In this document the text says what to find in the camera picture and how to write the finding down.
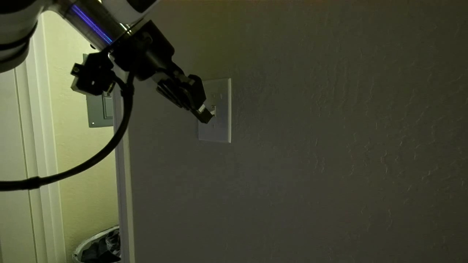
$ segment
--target light switch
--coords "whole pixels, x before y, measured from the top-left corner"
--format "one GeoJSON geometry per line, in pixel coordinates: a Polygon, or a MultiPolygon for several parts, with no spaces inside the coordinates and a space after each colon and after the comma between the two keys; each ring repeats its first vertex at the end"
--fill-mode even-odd
{"type": "Polygon", "coordinates": [[[198,122],[198,139],[231,142],[231,79],[203,81],[205,106],[214,115],[209,123],[198,122]]]}

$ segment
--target light switch cover plate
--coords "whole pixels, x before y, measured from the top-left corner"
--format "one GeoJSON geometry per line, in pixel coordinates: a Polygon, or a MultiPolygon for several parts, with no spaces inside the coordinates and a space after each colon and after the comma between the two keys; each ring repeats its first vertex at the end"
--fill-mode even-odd
{"type": "Polygon", "coordinates": [[[198,122],[198,139],[231,143],[231,79],[203,81],[205,106],[216,114],[208,124],[198,122]]]}

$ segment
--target bathroom wall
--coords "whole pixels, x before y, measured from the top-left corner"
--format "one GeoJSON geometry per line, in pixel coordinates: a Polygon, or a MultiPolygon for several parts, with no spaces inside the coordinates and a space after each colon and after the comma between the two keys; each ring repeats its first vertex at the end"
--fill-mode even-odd
{"type": "MultiPolygon", "coordinates": [[[[51,84],[59,171],[97,153],[113,135],[112,127],[89,128],[86,97],[70,89],[74,63],[95,52],[89,43],[57,14],[44,14],[46,51],[51,84]]],[[[60,182],[66,253],[69,262],[84,239],[118,223],[115,156],[60,182]]]]}
{"type": "Polygon", "coordinates": [[[163,1],[232,144],[136,85],[136,262],[467,262],[468,2],[163,1]]]}

